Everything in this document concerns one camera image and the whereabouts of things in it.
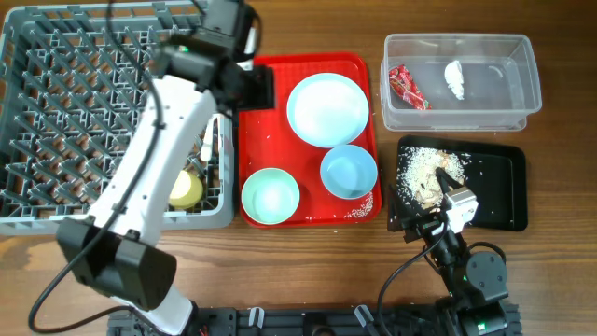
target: mint green bowl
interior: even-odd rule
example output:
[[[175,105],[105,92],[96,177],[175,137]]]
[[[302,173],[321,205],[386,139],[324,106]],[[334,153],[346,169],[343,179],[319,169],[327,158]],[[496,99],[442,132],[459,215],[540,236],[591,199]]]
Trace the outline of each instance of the mint green bowl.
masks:
[[[299,207],[297,181],[278,168],[255,172],[244,182],[241,203],[244,212],[255,222],[275,225],[289,219]]]

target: wooden surface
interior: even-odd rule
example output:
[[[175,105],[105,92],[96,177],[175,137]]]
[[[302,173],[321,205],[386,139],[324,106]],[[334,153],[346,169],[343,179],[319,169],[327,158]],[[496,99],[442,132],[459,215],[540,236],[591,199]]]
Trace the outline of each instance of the wooden surface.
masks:
[[[55,0],[53,3],[76,3]],[[5,0],[9,8],[41,0]],[[583,1],[254,1],[265,25],[262,53],[349,50],[369,69],[382,178],[394,179],[396,142],[382,123],[379,69],[391,33],[516,33],[530,37],[543,109],[519,133],[443,133],[520,147],[528,161],[529,227],[465,232],[469,243],[500,245],[508,256],[511,301],[527,335],[597,333],[597,6]],[[421,250],[371,223],[304,230],[252,229],[236,218],[217,231],[164,233],[160,248],[178,258],[176,285],[199,306],[314,307],[375,302],[387,276]],[[51,236],[0,238],[0,335],[29,334],[26,316],[64,265]],[[433,302],[446,295],[418,262],[386,301]],[[45,326],[78,320],[113,303],[69,277],[40,314]],[[104,335],[105,320],[73,332]]]

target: yellow round object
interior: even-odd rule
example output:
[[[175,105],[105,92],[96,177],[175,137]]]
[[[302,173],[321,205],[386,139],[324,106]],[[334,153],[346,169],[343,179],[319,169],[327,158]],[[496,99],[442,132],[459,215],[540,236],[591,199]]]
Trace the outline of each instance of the yellow round object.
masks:
[[[203,184],[195,175],[181,171],[170,193],[170,205],[176,210],[189,209],[203,196]]]

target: gray dish rack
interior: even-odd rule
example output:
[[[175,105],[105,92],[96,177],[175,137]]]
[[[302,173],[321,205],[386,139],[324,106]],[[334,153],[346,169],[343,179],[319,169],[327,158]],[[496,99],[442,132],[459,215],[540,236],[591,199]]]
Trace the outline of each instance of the gray dish rack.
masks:
[[[0,234],[54,233],[65,216],[85,214],[131,141],[147,93],[142,74],[104,30],[105,9],[15,7],[7,14],[0,37]],[[157,43],[200,20],[187,1],[114,5],[116,38],[145,69]],[[166,211],[163,229],[232,221],[232,124],[222,118],[216,127],[212,159],[199,161],[203,130],[187,158],[186,169],[206,186],[202,201]]]

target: red candy wrapper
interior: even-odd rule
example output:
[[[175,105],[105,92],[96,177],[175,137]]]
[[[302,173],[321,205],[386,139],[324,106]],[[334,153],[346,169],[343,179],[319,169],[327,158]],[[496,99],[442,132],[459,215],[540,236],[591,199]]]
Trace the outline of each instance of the red candy wrapper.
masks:
[[[419,87],[417,87],[414,79],[412,79],[412,75],[404,64],[390,70],[390,86],[398,97],[402,98],[403,101],[414,105],[416,109],[431,109],[431,104],[427,102],[425,96],[419,90]]]

